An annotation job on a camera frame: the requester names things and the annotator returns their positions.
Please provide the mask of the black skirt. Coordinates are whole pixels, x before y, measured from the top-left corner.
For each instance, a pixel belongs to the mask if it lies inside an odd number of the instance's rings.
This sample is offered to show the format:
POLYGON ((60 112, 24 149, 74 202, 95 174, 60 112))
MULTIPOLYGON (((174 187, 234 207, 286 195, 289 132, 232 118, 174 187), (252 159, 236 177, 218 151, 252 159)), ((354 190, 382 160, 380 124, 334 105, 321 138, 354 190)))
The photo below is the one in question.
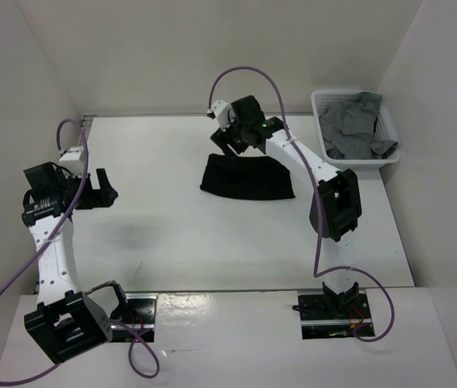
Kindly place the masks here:
POLYGON ((290 172, 268 156, 210 154, 200 184, 203 192, 233 200, 291 200, 290 172))

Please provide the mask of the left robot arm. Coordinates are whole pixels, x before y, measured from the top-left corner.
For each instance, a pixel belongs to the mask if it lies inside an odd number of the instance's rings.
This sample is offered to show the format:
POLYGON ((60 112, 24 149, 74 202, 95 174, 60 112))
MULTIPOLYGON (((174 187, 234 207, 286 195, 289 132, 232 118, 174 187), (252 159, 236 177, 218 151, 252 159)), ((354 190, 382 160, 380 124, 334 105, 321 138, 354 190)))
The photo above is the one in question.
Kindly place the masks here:
POLYGON ((30 185, 23 198, 22 221, 39 255, 36 309, 26 314, 28 334, 56 365, 111 341, 110 322, 126 320, 130 303, 119 295, 102 306, 82 291, 74 259, 72 203, 78 210, 109 208, 118 197, 103 168, 96 171, 99 186, 54 162, 23 172, 30 185))

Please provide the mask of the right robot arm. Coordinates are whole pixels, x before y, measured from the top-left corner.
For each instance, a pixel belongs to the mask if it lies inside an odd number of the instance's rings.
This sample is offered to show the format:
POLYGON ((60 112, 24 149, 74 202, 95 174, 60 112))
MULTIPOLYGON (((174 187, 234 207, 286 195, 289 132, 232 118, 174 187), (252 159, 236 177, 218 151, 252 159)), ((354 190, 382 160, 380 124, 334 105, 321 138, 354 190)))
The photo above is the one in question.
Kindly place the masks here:
POLYGON ((266 118, 252 95, 217 100, 207 116, 218 122, 210 139, 222 152, 209 156, 201 190, 234 200, 288 200, 294 198, 291 179, 300 179, 312 191, 309 222, 327 258, 349 269, 349 238, 362 215, 356 174, 328 165, 283 120, 266 118))

